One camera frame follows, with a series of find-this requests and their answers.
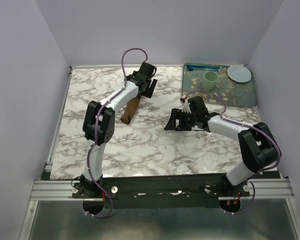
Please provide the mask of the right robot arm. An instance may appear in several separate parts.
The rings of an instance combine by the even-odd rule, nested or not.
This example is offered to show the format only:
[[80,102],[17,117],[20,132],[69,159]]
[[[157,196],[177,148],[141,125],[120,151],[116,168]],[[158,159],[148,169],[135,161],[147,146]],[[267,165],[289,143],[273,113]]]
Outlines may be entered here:
[[209,112],[200,96],[184,96],[180,100],[183,106],[171,110],[165,131],[192,131],[198,127],[202,131],[219,134],[239,143],[242,162],[222,176],[220,191],[224,195],[233,195],[238,185],[269,170],[271,164],[280,161],[281,150],[265,123],[249,125],[225,118],[222,113]]

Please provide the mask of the brown cloth napkin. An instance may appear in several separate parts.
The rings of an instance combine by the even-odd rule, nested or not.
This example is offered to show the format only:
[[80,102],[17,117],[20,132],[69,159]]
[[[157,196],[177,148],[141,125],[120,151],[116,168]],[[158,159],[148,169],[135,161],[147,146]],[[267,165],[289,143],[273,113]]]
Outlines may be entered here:
[[131,123],[131,121],[139,107],[140,100],[141,100],[141,97],[136,96],[127,102],[124,113],[120,118],[120,120],[123,124],[129,125]]

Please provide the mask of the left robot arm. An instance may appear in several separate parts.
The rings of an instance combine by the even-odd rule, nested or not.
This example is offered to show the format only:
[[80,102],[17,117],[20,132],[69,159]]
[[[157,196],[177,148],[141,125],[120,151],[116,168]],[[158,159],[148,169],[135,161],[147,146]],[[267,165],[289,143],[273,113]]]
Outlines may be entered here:
[[151,98],[157,84],[157,67],[143,62],[139,70],[124,76],[119,89],[100,102],[91,101],[82,126],[84,137],[92,144],[88,148],[85,170],[80,177],[83,191],[91,198],[105,189],[98,182],[102,176],[102,162],[107,143],[115,132],[116,113],[129,101],[140,96]]

